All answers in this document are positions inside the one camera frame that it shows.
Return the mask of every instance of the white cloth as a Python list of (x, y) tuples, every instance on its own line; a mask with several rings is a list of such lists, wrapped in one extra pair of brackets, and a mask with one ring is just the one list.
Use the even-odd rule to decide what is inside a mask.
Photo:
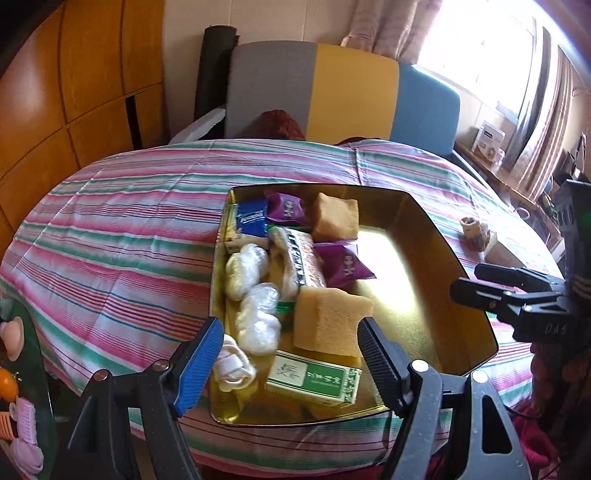
[(230, 335), (223, 336), (222, 349), (213, 363), (213, 377), (223, 392), (246, 388), (256, 378), (256, 368)]

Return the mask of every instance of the blue gripper pad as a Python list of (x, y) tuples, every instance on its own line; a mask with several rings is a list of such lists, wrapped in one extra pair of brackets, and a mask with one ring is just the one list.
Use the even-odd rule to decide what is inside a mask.
[(212, 371), (213, 363), (222, 349), (223, 325), (211, 317), (189, 343), (174, 369), (177, 374), (177, 397), (173, 407), (179, 417), (197, 404), (199, 395)]

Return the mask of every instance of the pink striped fabric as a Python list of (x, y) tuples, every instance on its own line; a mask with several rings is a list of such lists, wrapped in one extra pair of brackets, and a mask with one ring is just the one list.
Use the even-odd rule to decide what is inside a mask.
[[(489, 190), (447, 161), (367, 140), (195, 142), (116, 155), (80, 170), (27, 216), (0, 267), (4, 295), (30, 310), (47, 369), (80, 392), (98, 369), (121, 375), (168, 358), (208, 314), (213, 246), (229, 188), (278, 181), (410, 192), (471, 275), (459, 219), (488, 222), (531, 268), (560, 275), (543, 241)], [(531, 393), (529, 346), (491, 317), (498, 355), (483, 368), (503, 401)], [(134, 432), (141, 416), (130, 411)], [(216, 423), (206, 393), (181, 420), (199, 463), (258, 477), (319, 475), (375, 464), (400, 428), (391, 413), (322, 426)], [(442, 412), (438, 442), (449, 432)]]

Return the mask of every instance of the white plastic bag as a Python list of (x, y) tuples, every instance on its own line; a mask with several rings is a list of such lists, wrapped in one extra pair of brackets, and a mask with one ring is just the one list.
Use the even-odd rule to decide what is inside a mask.
[(261, 247), (246, 244), (226, 263), (226, 295), (240, 301), (269, 271), (269, 257)]

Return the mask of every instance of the metal tin tray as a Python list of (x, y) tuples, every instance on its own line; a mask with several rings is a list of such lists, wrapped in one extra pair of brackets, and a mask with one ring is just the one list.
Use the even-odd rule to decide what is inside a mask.
[[(374, 187), (275, 183), (235, 187), (229, 191), (217, 234), (209, 311), (236, 334), (233, 321), (238, 304), (227, 300), (224, 287), (228, 254), (223, 244), (231, 203), (262, 198), (264, 192), (283, 192), (311, 205), (317, 194), (359, 202), (359, 258), (376, 279), (358, 280), (350, 293), (374, 301), (374, 318), (391, 340), (413, 358), (429, 362), (443, 373), (463, 375), (498, 351), (484, 312), (453, 303), (449, 285), (466, 272), (429, 216), (407, 192)], [(294, 426), (367, 416), (385, 410), (362, 359), (326, 355), (295, 348), (293, 333), (284, 328), (280, 350), (325, 362), (361, 368), (357, 401), (345, 408), (293, 400), (267, 393), (265, 380), (273, 355), (252, 358), (256, 381), (244, 390), (220, 391), (211, 383), (211, 413), (216, 421), (236, 426)]]

